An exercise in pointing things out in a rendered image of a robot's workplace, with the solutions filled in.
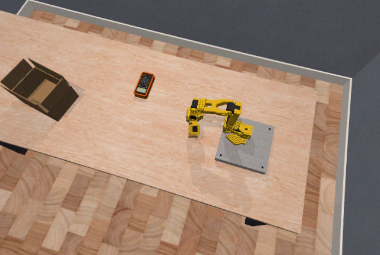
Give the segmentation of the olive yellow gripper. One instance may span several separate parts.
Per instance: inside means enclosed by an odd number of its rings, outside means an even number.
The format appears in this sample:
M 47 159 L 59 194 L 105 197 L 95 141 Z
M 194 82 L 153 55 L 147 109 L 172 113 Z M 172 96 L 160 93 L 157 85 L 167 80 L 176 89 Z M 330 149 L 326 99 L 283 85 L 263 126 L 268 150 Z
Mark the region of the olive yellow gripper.
M 198 114 L 197 120 L 189 119 L 189 113 L 190 113 L 190 107 L 187 108 L 187 115 L 186 115 L 186 121 L 192 121 L 192 124 L 190 124 L 190 135 L 200 135 L 200 124 L 198 124 L 198 121 L 203 119 L 203 113 Z M 188 120 L 187 120 L 188 119 Z

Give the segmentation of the orange digital multimeter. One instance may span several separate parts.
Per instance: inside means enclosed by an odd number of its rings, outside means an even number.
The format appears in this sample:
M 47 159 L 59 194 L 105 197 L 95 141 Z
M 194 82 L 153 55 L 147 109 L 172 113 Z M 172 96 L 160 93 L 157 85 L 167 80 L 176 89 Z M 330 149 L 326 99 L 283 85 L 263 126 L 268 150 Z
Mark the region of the orange digital multimeter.
M 139 98 L 147 99 L 154 82 L 154 74 L 142 72 L 134 90 L 134 95 Z

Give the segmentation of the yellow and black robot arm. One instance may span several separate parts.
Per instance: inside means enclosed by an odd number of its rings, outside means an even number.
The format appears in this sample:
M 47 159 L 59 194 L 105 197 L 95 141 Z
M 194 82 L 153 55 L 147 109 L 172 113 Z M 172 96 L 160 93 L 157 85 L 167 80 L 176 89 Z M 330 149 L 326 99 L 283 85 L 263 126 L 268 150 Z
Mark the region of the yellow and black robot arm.
M 218 106 L 227 104 L 226 111 L 218 109 Z M 211 106 L 211 107 L 208 107 Z M 206 108 L 205 108 L 206 107 Z M 226 116 L 223 125 L 223 132 L 231 134 L 226 138 L 233 145 L 246 144 L 246 140 L 251 135 L 252 126 L 245 125 L 237 119 L 241 114 L 242 102 L 227 99 L 207 100 L 206 98 L 194 98 L 190 107 L 189 119 L 197 120 L 198 114 L 216 114 Z M 241 126 L 244 125 L 244 126 Z M 245 129 L 245 130 L 244 130 Z M 235 134 L 234 134 L 235 133 Z

